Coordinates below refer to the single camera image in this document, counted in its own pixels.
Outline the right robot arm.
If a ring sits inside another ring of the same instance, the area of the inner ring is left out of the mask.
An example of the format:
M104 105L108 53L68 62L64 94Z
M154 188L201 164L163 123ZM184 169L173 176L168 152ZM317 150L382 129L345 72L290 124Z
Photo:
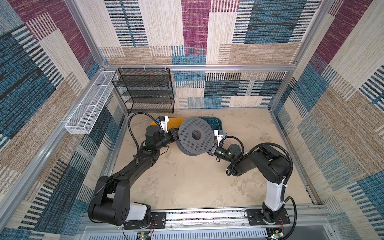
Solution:
M239 177L258 169L267 181L267 193L260 212L247 214L247 218L255 220L260 216L267 225L281 220L285 210L285 191L294 166L286 149L275 143L261 143L246 153L239 138L225 136L214 143L207 153L218 161L230 163L226 169L227 176Z

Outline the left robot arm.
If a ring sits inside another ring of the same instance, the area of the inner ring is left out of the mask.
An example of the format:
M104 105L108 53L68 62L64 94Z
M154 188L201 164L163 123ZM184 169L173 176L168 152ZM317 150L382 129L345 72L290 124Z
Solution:
M130 189L145 171L154 166L161 155L161 148L179 139L178 131L168 128L169 117L160 116L154 122L147 127L145 141L136 145L138 152L134 159L117 173L98 179L88 209L91 222L115 226L132 224L139 228L154 223L151 206L131 203Z

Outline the dark grey perforated spool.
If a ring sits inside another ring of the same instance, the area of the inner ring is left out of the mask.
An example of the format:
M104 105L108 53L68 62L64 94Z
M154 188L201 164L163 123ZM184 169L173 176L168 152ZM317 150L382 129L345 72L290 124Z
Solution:
M214 144L214 132L210 125L198 117L188 118L179 127L179 150L188 156L206 153Z

